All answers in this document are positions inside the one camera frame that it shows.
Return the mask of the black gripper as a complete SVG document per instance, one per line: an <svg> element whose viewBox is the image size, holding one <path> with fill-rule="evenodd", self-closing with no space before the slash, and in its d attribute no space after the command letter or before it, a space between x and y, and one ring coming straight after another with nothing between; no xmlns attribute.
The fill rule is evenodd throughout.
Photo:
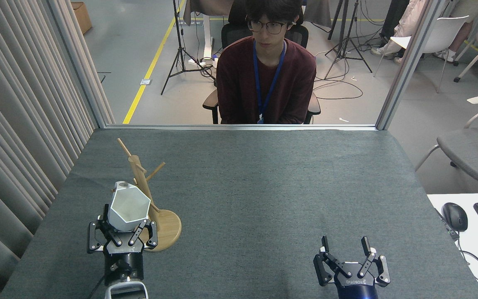
<svg viewBox="0 0 478 299"><path fill-rule="evenodd" d="M144 280L143 250L154 249L158 245L157 223L154 220L142 220L129 239L129 245L121 245L121 237L108 220L110 205L106 203L98 219L88 225L88 253L104 250L105 284L117 284L129 280ZM148 240L144 242L140 235L144 229L148 231ZM95 231L100 230L106 239L101 243L95 237Z"/></svg>
<svg viewBox="0 0 478 299"><path fill-rule="evenodd" d="M324 287L334 279L340 299L377 299L377 290L374 284L386 287L390 284L390 274L387 260L384 255L379 255L375 248L368 242L368 237L361 238L366 260L363 265L358 262L341 262L330 252L327 236L321 238L322 246L319 253L314 257L317 280L320 286ZM375 263L378 269L378 276L374 277L369 268ZM324 264L328 265L334 274L328 274Z"/></svg>

